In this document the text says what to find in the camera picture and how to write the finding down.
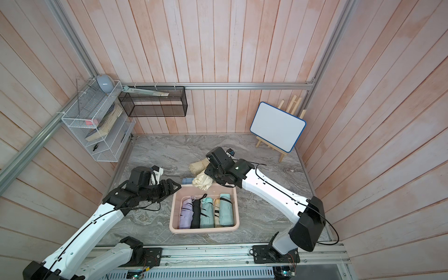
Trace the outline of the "pink plastic storage box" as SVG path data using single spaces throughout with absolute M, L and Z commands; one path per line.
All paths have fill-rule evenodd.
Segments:
M 214 227 L 208 229 L 179 229 L 179 221 L 181 208 L 183 201 L 189 197 L 201 198 L 204 194 L 207 194 L 207 198 L 219 198 L 221 194 L 229 194 L 231 196 L 231 202 L 233 207 L 234 225 L 228 227 Z M 177 191 L 173 196 L 173 202 L 170 214 L 170 231 L 174 234 L 206 234 L 206 233 L 221 233 L 221 232 L 233 232 L 240 226 L 240 216 L 238 209 L 238 196 L 236 188 L 226 188 L 219 184 L 213 184 L 208 190 L 199 189 L 191 184 L 182 185 L 182 188 Z

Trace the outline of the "cream umbrella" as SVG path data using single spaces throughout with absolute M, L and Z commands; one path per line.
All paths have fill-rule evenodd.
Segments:
M 193 175 L 199 175 L 201 172 L 203 172 L 207 166 L 210 164 L 210 161 L 205 158 L 201 161 L 194 162 L 189 164 L 189 170 Z
M 196 175 L 196 177 L 192 181 L 192 185 L 200 190 L 207 191 L 215 181 L 213 178 L 205 174 L 205 171 Z

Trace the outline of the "mint green umbrella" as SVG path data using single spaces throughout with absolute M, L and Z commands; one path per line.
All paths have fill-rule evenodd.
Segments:
M 221 226 L 234 226 L 233 204 L 230 194 L 220 194 L 219 223 Z

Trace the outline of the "lilac umbrella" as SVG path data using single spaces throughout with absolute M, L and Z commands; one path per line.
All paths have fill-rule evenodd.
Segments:
M 180 211 L 180 218 L 179 218 L 179 229 L 190 229 L 191 223 L 193 221 L 193 198 L 188 198 L 183 201 L 182 208 Z

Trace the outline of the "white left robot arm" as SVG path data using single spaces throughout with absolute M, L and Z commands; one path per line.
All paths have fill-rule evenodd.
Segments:
M 134 168 L 128 180 L 110 191 L 95 213 L 60 248 L 42 262 L 32 261 L 24 270 L 26 280 L 93 280 L 123 265 L 145 267 L 148 259 L 141 241 L 130 236 L 105 254 L 85 258 L 106 233 L 129 212 L 142 210 L 141 202 L 160 204 L 181 189 L 172 179 L 162 179 L 157 166 Z

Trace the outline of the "teal green umbrella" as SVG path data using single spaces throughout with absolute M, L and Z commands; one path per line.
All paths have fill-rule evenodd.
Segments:
M 201 200 L 200 228 L 214 227 L 214 205 L 212 198 L 203 198 Z

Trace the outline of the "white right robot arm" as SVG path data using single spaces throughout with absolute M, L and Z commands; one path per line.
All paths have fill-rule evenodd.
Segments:
M 209 161 L 205 174 L 223 187 L 239 187 L 258 195 L 282 212 L 294 225 L 277 232 L 267 245 L 254 245 L 250 251 L 256 264 L 283 263 L 294 257 L 297 249 L 312 252 L 323 229 L 330 222 L 317 197 L 306 198 L 282 187 L 259 170 L 259 163 L 234 159 L 232 149 L 216 147 L 206 154 Z

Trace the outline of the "light blue umbrella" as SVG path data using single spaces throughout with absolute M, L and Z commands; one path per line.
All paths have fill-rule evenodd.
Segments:
M 193 180 L 194 180 L 194 178 L 192 178 L 192 177 L 183 178 L 182 184 L 192 184 Z

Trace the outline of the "black umbrella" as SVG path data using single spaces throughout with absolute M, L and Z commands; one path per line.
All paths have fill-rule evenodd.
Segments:
M 200 227 L 201 217 L 201 200 L 206 198 L 207 194 L 204 194 L 201 198 L 192 198 L 192 221 L 191 229 L 198 229 Z

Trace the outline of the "beige umbrella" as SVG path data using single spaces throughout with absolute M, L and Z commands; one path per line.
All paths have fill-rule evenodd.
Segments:
M 216 198 L 213 200 L 213 218 L 214 218 L 214 226 L 216 228 L 220 228 L 220 199 Z

